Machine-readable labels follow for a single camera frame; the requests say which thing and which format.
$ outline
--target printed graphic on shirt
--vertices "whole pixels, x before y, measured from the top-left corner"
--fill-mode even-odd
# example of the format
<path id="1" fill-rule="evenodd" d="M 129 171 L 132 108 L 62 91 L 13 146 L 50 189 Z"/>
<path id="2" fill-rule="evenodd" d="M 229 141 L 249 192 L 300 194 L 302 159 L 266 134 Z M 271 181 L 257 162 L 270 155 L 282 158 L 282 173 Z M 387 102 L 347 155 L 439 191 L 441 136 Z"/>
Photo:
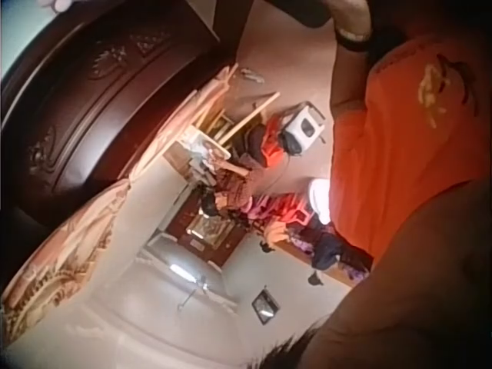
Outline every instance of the printed graphic on shirt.
<path id="1" fill-rule="evenodd" d="M 437 117 L 444 115 L 447 109 L 439 104 L 439 95 L 452 85 L 449 78 L 450 70 L 455 71 L 463 85 L 463 98 L 461 105 L 471 101 L 474 116 L 478 114 L 478 101 L 474 91 L 474 75 L 468 64 L 462 61 L 450 61 L 442 54 L 437 54 L 437 64 L 427 64 L 424 68 L 424 77 L 419 84 L 417 99 L 424 107 L 427 121 L 432 128 L 437 128 Z"/>

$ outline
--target patterned fabric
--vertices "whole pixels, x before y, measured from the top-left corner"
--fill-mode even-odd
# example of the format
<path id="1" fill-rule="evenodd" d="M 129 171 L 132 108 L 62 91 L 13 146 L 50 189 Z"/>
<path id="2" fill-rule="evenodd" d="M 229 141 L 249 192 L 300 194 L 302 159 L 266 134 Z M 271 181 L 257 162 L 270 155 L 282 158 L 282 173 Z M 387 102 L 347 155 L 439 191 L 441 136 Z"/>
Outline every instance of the patterned fabric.
<path id="1" fill-rule="evenodd" d="M 246 177 L 225 169 L 217 171 L 217 191 L 227 192 L 230 209 L 239 209 L 249 202 L 264 170 L 248 153 L 241 155 L 238 165 L 249 170 Z"/>

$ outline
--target hand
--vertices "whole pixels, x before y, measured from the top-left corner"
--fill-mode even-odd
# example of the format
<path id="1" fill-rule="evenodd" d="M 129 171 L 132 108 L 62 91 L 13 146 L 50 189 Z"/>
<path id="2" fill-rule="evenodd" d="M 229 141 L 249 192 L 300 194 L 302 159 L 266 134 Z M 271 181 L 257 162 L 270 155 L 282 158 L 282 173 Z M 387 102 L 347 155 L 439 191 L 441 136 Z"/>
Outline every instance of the hand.
<path id="1" fill-rule="evenodd" d="M 371 12 L 367 0 L 322 0 L 330 9 L 338 30 L 368 37 L 372 32 Z"/>
<path id="2" fill-rule="evenodd" d="M 274 219 L 265 227 L 263 235 L 268 246 L 274 248 L 276 243 L 289 239 L 287 224 Z"/>
<path id="3" fill-rule="evenodd" d="M 228 164 L 227 160 L 218 157 L 216 155 L 210 155 L 209 161 L 210 164 L 212 164 L 216 170 L 221 168 L 226 168 Z"/>

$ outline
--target orange shirt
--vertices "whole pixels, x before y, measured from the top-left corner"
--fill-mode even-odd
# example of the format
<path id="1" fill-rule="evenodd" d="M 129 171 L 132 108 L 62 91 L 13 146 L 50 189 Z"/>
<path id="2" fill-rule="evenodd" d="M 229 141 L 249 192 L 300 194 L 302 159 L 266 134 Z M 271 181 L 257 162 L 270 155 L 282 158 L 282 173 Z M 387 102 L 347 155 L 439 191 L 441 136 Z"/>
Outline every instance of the orange shirt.
<path id="1" fill-rule="evenodd" d="M 371 69 L 367 110 L 334 124 L 331 220 L 375 263 L 419 206 L 490 174 L 490 76 L 475 45 L 429 35 L 394 49 Z"/>

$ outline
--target red object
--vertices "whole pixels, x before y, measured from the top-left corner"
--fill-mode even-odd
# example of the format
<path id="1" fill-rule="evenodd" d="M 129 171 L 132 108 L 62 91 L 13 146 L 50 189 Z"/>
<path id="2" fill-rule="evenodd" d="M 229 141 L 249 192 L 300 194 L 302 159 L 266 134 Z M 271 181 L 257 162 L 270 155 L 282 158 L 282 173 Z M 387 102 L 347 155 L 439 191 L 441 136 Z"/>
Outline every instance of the red object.
<path id="1" fill-rule="evenodd" d="M 261 142 L 261 152 L 267 162 L 267 167 L 272 167 L 281 162 L 284 157 L 284 149 L 278 144 L 278 132 L 281 129 L 281 116 L 273 115 L 267 121 L 266 132 Z"/>
<path id="2" fill-rule="evenodd" d="M 308 225 L 313 211 L 308 210 L 308 200 L 306 196 L 301 194 L 287 194 L 281 196 L 281 203 L 279 206 L 280 221 L 287 224 L 299 223 L 301 225 Z"/>
<path id="3" fill-rule="evenodd" d="M 278 218 L 284 223 L 299 223 L 308 225 L 313 217 L 313 211 L 308 207 L 308 199 L 303 194 L 281 194 L 275 198 L 265 195 L 258 199 L 258 203 L 251 209 L 251 219 L 270 221 Z"/>

